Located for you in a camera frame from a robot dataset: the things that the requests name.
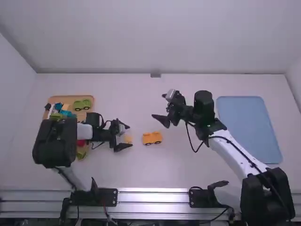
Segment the white table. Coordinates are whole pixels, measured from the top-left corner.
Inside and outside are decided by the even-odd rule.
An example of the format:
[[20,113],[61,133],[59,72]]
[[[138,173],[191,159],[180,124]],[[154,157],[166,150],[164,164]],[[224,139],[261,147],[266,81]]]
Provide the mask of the white table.
[[[194,93],[202,89],[212,92],[214,99],[261,96],[283,155],[280,167],[289,177],[296,212],[301,214],[301,115],[284,75],[164,74],[159,79],[149,74],[41,74],[28,96],[11,150],[4,156],[0,196],[14,202],[1,204],[4,213],[0,217],[58,216],[62,198],[68,196],[70,187],[53,171],[34,164],[32,146],[47,99],[53,95],[81,94],[94,96],[94,111],[105,120],[119,118],[131,126],[132,148],[114,153],[108,145],[103,145],[91,150],[84,161],[72,164],[84,183],[94,177],[99,186],[120,189],[120,203],[109,209],[115,217],[210,219],[216,216],[221,210],[191,209],[187,190],[228,180],[229,187],[237,192],[241,184],[214,151],[202,147],[193,153],[184,123],[165,129],[151,117],[152,113],[166,114],[166,101],[161,94],[170,88],[179,90],[188,105],[193,105]],[[156,130],[163,134],[162,144],[143,146],[142,134]],[[197,146],[200,141],[194,131],[190,132]],[[83,218],[104,217],[102,208],[83,207],[80,212]],[[75,215],[75,209],[71,209],[71,216]]]

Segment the light blue mat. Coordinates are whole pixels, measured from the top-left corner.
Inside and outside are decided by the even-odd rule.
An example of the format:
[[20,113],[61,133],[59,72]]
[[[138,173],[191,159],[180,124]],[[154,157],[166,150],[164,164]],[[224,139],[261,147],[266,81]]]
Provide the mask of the light blue mat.
[[261,97],[219,97],[219,118],[232,136],[263,163],[280,163],[282,154]]

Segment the orange toy car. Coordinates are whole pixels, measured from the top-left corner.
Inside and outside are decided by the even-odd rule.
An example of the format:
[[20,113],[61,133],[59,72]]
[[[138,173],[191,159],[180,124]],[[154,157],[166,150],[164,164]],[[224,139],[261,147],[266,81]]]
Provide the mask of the orange toy car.
[[158,131],[152,133],[143,133],[143,144],[160,144],[162,142],[162,134]]

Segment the black cable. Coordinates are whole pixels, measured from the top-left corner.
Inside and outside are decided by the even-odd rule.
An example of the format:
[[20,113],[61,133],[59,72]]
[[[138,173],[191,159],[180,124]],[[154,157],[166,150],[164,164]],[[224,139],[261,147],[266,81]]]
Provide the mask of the black cable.
[[232,208],[232,207],[228,207],[228,208],[224,209],[223,212],[221,212],[219,215],[217,215],[216,217],[212,218],[211,220],[204,220],[204,221],[200,222],[199,224],[200,224],[200,225],[202,225],[202,224],[207,224],[207,223],[210,223],[210,222],[216,220],[217,218],[219,218],[221,215],[223,215],[223,214],[224,214],[228,209],[230,209],[230,208]]
[[198,186],[193,186],[193,187],[191,187],[190,189],[199,189],[199,190],[203,190],[201,187],[198,187]]
[[279,195],[278,191],[276,190],[276,188],[269,182],[269,180],[263,175],[262,171],[257,167],[257,165],[252,162],[252,160],[250,160],[248,158],[248,156],[246,156],[245,153],[243,153],[232,141],[230,141],[229,139],[227,139],[226,137],[222,137],[222,136],[212,136],[212,137],[208,137],[208,139],[212,139],[212,138],[221,138],[227,141],[227,143],[231,144],[239,153],[241,153],[242,156],[245,157],[245,159],[247,159],[247,161],[251,164],[252,167],[254,167],[259,173],[260,176],[265,180],[265,182],[270,186],[271,191],[276,195],[276,197],[278,198],[279,202],[281,203],[281,205],[285,208],[288,216],[289,216],[289,222],[291,221],[291,213],[288,210],[287,206],[285,205],[285,203],[283,202],[281,196]]
[[189,135],[189,131],[188,131],[188,126],[187,125],[191,125],[192,127],[194,127],[191,123],[189,123],[189,122],[185,122],[185,126],[186,126],[186,131],[187,131],[187,135],[188,135],[188,139],[189,139],[189,143],[190,143],[190,146],[191,146],[191,148],[192,148],[192,150],[193,150],[193,152],[194,153],[197,153],[198,152],[198,150],[200,149],[200,147],[203,145],[203,141],[202,141],[202,143],[198,146],[198,148],[196,149],[196,150],[194,150],[194,148],[193,148],[193,146],[192,146],[192,143],[191,143],[191,138],[190,138],[190,135]]
[[97,145],[96,147],[94,147],[94,143],[92,143],[91,149],[94,150],[94,149],[98,148],[100,145],[103,145],[103,144],[104,144],[104,141],[101,142],[101,143],[100,143],[99,145]]
[[77,205],[77,219],[75,221],[75,225],[77,224],[78,221],[79,221],[79,205]]

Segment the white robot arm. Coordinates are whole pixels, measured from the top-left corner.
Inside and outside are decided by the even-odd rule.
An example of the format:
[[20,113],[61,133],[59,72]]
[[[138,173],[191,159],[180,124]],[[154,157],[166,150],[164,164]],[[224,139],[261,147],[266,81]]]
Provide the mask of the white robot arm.
[[[240,208],[250,226],[274,225],[295,217],[292,194],[286,174],[280,168],[270,169],[253,157],[215,118],[214,101],[209,91],[195,93],[194,106],[187,106],[185,97],[175,89],[162,95],[168,101],[167,116],[152,114],[166,128],[177,126],[180,120],[192,126],[199,140],[216,151],[242,181]],[[227,181],[213,183],[225,186]],[[214,200],[213,189],[209,189]]]
[[[227,143],[228,139],[231,141],[241,153],[231,144]],[[229,165],[229,167],[242,181],[247,178],[249,174],[257,175],[260,172],[266,172],[269,168],[266,164],[253,157],[246,149],[244,149],[230,134],[228,130],[219,130],[214,132],[209,140],[209,147],[216,151]],[[260,172],[253,166],[253,163],[258,167]]]

